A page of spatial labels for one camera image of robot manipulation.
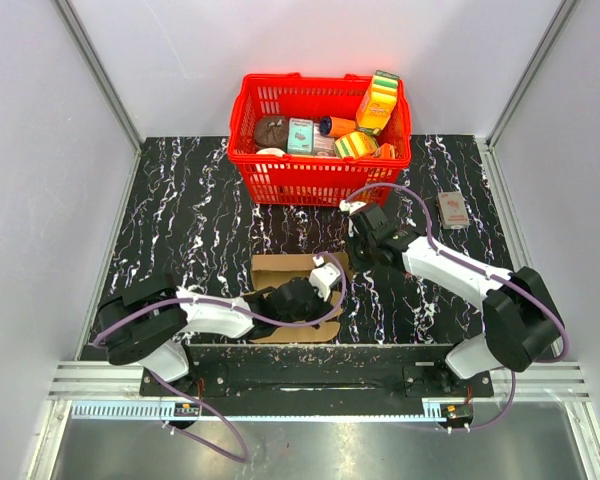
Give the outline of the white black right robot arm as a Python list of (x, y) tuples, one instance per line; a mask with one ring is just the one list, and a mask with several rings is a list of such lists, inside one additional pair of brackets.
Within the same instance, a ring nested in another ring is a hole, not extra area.
[(564, 323), (537, 271), (512, 272), (462, 255), (426, 233), (397, 227), (376, 203), (342, 201), (340, 210), (348, 218), (352, 265), (382, 264), (428, 280), (482, 315), (483, 332), (454, 346), (434, 373), (443, 394), (460, 394), (484, 371), (523, 372), (563, 337)]

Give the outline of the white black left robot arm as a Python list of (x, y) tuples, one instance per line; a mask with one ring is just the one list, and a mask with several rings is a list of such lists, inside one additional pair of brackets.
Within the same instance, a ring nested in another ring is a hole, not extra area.
[(202, 333), (253, 341), (291, 324), (316, 328), (316, 321), (331, 311), (331, 300), (329, 287), (314, 274), (234, 298), (196, 296), (177, 286), (172, 275), (155, 274), (100, 302), (100, 332), (92, 345), (105, 350), (112, 365), (139, 363), (157, 373), (167, 389), (181, 396), (194, 389), (197, 373), (176, 336)]

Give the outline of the brown cardboard box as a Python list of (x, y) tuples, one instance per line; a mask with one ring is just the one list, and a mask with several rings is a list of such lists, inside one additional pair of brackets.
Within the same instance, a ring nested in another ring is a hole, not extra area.
[[(308, 277), (315, 267), (313, 254), (263, 254), (253, 255), (251, 278), (255, 290), (279, 287), (295, 277)], [(296, 322), (299, 328), (277, 327), (262, 338), (253, 339), (255, 344), (324, 344), (336, 338), (340, 331), (340, 315), (336, 314), (316, 326)]]

